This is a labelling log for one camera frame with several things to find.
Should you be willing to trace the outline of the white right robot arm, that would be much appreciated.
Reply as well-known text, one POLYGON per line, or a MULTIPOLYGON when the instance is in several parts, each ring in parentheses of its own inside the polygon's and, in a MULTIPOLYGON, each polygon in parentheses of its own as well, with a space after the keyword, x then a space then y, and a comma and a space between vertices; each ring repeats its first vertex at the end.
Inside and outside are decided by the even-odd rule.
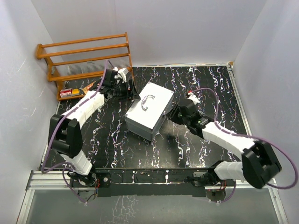
POLYGON ((269 143, 242 137, 220 127, 211 117, 201 114, 190 99, 178 101, 167 118, 187 126, 192 134, 221 146, 240 159, 239 162, 222 161, 215 165, 214 170, 208 173, 209 182, 213 185, 232 179, 247 181, 261 189, 282 169, 269 143))

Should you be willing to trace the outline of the grey storage box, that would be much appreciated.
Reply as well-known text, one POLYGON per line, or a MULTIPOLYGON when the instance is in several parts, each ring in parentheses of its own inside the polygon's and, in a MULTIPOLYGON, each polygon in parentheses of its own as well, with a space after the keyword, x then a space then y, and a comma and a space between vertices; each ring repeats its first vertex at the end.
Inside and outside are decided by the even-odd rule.
POLYGON ((152 141, 171 110, 174 91, 148 82, 125 114, 129 131, 152 141))

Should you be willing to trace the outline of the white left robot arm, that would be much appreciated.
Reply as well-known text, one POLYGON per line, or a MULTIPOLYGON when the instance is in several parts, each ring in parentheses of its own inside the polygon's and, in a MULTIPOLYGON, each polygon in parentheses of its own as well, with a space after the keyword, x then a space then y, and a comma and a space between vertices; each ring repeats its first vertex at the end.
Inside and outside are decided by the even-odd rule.
POLYGON ((70 110, 50 119, 49 147, 67 163, 68 176, 85 186, 96 183, 95 168, 82 151, 83 124, 108 100, 133 101, 139 99, 127 68, 106 70, 104 77, 91 84, 85 96, 70 110))

